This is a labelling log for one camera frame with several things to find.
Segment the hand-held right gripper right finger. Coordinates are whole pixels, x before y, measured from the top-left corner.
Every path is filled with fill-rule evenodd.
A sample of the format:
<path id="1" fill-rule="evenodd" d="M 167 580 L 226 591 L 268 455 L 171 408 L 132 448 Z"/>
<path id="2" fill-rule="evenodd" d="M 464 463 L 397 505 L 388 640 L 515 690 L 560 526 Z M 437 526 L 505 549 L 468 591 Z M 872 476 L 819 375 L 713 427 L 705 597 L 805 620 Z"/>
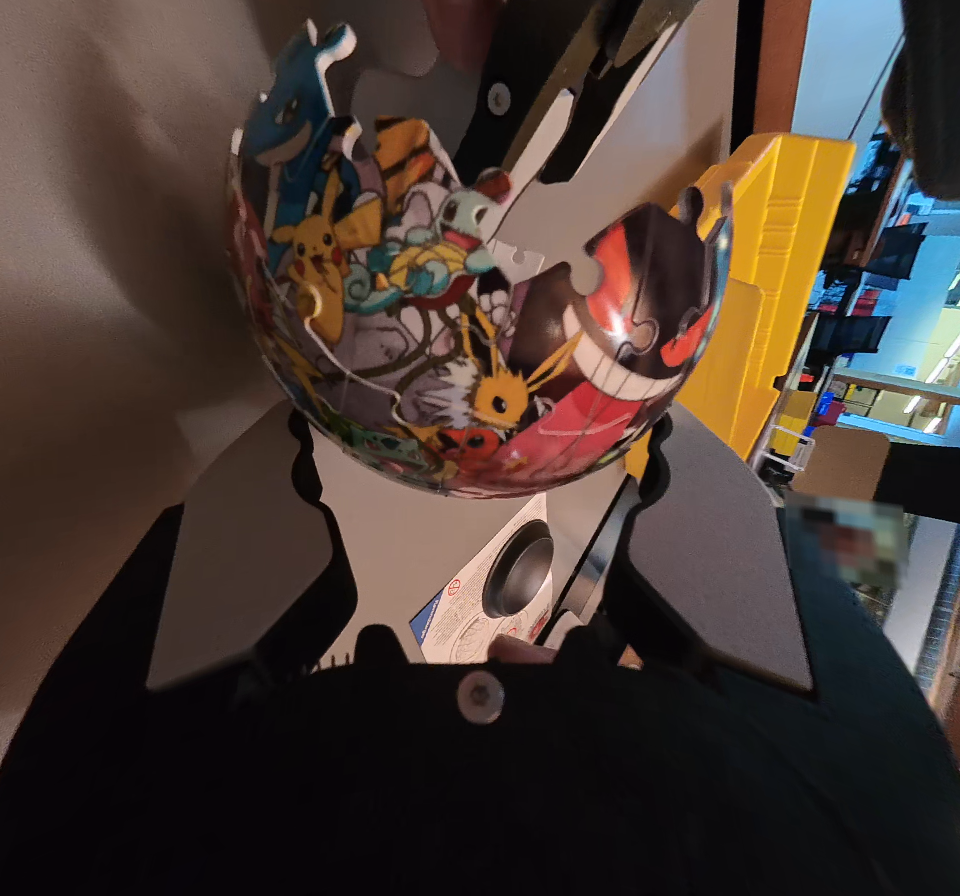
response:
<path id="1" fill-rule="evenodd" d="M 673 405 L 604 588 L 604 616 L 644 662 L 704 681 L 733 671 L 812 693 L 805 632 L 774 504 L 701 420 Z"/>

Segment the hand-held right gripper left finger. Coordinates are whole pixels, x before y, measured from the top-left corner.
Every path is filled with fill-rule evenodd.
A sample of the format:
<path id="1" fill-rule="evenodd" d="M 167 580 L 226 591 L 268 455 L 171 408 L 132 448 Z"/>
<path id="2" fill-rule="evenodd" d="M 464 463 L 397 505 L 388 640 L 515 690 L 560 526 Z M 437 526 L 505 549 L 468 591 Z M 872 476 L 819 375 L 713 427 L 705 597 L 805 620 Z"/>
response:
<path id="1" fill-rule="evenodd" d="M 314 439 L 280 404 L 240 436 L 183 504 L 147 687 L 222 672 L 281 684 L 314 671 L 358 603 Z"/>

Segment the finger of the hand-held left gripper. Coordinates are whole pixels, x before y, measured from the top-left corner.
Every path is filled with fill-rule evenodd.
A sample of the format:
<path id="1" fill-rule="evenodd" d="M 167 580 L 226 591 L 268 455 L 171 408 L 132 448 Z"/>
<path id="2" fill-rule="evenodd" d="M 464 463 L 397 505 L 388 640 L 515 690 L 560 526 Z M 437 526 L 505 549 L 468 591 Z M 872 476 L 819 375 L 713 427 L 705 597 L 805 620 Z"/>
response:
<path id="1" fill-rule="evenodd" d="M 568 183 L 582 170 L 681 25 L 664 26 L 654 41 L 622 66 L 611 66 L 600 76 L 587 74 L 567 129 L 542 167 L 539 182 Z"/>
<path id="2" fill-rule="evenodd" d="M 511 209 L 531 183 L 539 179 L 542 170 L 570 126 L 575 107 L 575 93 L 562 89 L 536 126 L 533 135 L 523 147 L 517 161 L 509 170 L 510 193 L 490 217 L 490 238 L 493 240 Z"/>

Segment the single jigsaw puzzle piece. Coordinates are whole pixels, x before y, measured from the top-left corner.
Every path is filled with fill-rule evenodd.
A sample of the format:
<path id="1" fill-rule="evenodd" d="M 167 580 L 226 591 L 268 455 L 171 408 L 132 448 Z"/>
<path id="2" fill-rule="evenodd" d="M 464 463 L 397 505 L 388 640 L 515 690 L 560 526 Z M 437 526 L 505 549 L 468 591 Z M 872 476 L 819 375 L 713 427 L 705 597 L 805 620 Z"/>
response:
<path id="1" fill-rule="evenodd" d="M 544 268 L 546 256 L 534 250 L 492 238 L 488 244 L 497 268 L 511 286 L 527 282 L 539 275 Z"/>

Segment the colourful cartoon puzzle ball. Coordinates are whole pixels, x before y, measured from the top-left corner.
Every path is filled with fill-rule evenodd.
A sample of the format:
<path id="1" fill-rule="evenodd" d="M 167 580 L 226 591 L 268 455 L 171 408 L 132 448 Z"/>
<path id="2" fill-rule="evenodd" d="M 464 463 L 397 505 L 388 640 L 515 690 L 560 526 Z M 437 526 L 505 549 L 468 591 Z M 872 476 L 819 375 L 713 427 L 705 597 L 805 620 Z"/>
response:
<path id="1" fill-rule="evenodd" d="M 484 228 L 507 170 L 463 183 L 426 121 L 377 118 L 368 152 L 335 114 L 327 73 L 355 46 L 305 20 L 231 138 L 226 253 L 271 374 L 349 455 L 430 492 L 535 494 L 624 458 L 714 335 L 731 184 L 705 238 L 696 187 L 595 235 L 588 294 L 567 264 L 520 281 Z"/>

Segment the black round ball stand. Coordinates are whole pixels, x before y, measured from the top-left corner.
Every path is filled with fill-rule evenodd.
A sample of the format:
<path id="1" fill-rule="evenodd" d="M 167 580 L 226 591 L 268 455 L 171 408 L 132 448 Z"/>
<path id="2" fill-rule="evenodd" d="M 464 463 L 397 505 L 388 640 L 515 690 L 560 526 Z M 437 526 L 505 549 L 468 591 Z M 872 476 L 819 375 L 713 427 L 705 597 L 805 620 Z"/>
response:
<path id="1" fill-rule="evenodd" d="M 520 526 L 498 552 L 486 576 L 485 615 L 512 617 L 533 602 L 550 575 L 554 550 L 546 521 L 531 519 Z"/>

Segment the person's right hand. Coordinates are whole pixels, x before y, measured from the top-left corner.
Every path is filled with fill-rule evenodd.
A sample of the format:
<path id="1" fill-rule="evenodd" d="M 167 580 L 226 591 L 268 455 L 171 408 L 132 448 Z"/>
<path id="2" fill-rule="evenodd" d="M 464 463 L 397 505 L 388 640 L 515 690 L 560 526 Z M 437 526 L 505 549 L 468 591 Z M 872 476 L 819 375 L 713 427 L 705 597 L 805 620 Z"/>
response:
<path id="1" fill-rule="evenodd" d="M 557 650 L 500 634 L 491 641 L 486 658 L 501 664 L 551 665 L 557 654 Z"/>

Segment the brown rounded panel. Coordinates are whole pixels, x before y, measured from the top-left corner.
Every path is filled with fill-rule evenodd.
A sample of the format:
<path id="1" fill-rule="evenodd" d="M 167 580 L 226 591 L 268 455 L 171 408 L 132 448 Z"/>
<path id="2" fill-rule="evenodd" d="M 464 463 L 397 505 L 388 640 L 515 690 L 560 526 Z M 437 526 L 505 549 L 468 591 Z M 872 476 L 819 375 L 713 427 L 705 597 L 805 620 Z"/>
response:
<path id="1" fill-rule="evenodd" d="M 873 502 L 891 450 L 883 434 L 845 426 L 814 430 L 813 450 L 796 489 L 805 494 Z"/>

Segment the white printed instruction sheet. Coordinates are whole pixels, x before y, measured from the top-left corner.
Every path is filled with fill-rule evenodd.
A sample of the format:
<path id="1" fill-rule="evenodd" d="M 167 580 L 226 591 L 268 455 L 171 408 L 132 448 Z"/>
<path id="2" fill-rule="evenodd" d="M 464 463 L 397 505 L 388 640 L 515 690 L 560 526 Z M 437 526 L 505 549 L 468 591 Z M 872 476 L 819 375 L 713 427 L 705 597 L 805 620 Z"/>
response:
<path id="1" fill-rule="evenodd" d="M 485 615 L 482 606 L 484 583 L 498 552 L 531 519 L 548 523 L 546 494 L 528 500 L 411 620 L 411 631 L 427 663 L 479 663 L 487 657 L 489 646 L 498 635 L 532 643 L 545 627 L 552 609 L 551 569 L 544 587 L 521 613 L 492 619 Z"/>

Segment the black rectangular panel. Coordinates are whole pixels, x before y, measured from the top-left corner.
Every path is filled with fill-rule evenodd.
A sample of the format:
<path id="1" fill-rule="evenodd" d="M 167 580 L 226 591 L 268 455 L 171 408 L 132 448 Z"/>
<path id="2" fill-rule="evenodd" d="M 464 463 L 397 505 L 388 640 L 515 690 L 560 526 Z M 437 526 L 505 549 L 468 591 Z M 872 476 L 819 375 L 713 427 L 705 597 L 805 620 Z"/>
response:
<path id="1" fill-rule="evenodd" d="M 891 443 L 873 501 L 958 524 L 959 448 Z"/>

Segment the yellow plastic bin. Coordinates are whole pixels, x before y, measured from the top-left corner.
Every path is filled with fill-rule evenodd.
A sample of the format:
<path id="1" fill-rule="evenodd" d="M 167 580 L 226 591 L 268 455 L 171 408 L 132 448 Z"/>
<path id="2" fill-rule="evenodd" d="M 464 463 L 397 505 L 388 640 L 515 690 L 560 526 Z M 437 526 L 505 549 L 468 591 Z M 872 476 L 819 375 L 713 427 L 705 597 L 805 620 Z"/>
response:
<path id="1" fill-rule="evenodd" d="M 679 192 L 696 186 L 704 238 L 720 215 L 722 186 L 732 186 L 726 295 L 709 347 L 672 410 L 685 407 L 744 460 L 781 396 L 856 153 L 847 140 L 755 134 L 698 178 L 677 177 L 653 194 L 673 204 L 676 216 Z"/>

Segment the brown wooden post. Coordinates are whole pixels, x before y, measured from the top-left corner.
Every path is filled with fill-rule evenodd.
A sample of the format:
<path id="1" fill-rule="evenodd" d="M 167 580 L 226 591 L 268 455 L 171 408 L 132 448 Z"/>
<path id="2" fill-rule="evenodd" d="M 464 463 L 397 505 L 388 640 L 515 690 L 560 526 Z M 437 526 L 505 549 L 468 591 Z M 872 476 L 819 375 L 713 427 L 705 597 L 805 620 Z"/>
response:
<path id="1" fill-rule="evenodd" d="M 793 127 L 812 0 L 763 0 L 753 133 Z"/>

